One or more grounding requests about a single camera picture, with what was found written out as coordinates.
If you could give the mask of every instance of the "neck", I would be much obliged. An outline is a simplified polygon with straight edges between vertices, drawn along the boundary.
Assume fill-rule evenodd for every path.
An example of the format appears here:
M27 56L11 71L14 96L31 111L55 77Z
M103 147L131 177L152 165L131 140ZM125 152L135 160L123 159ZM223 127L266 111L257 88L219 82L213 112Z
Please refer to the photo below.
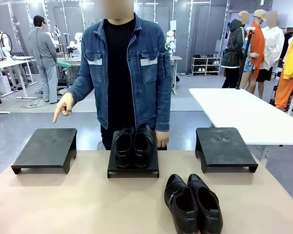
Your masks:
M131 20L133 20L133 18L131 18L131 19L108 19L108 22L110 22L111 24L115 24L115 25L121 25L121 24L128 23Z
M260 19L258 17L254 17L254 22L256 22L258 25L260 25Z

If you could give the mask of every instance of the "white pocket patch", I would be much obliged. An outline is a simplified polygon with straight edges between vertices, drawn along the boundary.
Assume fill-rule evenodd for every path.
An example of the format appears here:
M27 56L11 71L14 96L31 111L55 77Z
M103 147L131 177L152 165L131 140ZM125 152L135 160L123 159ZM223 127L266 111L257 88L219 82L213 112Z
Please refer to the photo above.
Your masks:
M157 58L155 60L149 60L148 58L143 58L140 60L141 66L149 66L152 64L157 64Z
M102 65L102 58L98 59L98 60L94 60L94 61L89 61L88 60L88 64L89 65Z

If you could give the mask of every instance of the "empty black stand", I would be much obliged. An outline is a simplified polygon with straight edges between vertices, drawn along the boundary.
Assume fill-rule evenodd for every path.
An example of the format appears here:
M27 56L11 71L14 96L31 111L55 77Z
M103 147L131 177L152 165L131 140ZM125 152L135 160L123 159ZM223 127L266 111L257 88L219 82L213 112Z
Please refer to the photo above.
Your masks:
M120 131L114 132L113 135L113 142L112 142L112 149L109 157L109 163L107 168L107 178L117 177L117 178L124 178L124 177L160 177L160 170L158 166L158 155L157 155L157 144L155 143L153 145L152 149L152 157L149 158L149 164L148 168L145 169L138 169L132 166L131 168L127 169L119 169L117 168L116 162L115 162L115 141L116 137L119 134Z
M197 128L195 156L201 159L203 173L209 167L258 167L236 128Z
M76 135L73 128L37 129L11 168L15 174L25 168L63 168L68 174L77 154Z

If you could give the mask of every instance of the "gray pants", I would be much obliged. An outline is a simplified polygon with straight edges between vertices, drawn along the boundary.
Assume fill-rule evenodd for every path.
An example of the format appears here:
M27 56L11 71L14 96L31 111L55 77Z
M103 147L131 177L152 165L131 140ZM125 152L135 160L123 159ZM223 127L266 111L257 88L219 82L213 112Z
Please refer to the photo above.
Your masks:
M42 80L42 91L44 101L50 101L50 103L57 102L58 76L56 66L38 66L38 70Z

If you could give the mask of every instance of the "black t-shirt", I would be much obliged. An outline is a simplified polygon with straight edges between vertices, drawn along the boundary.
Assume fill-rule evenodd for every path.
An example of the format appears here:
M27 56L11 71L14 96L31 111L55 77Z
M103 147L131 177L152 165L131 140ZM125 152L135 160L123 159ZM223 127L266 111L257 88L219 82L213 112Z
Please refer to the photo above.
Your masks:
M135 19L122 25L104 21L107 42L108 129L135 126L133 96L127 49L135 28Z

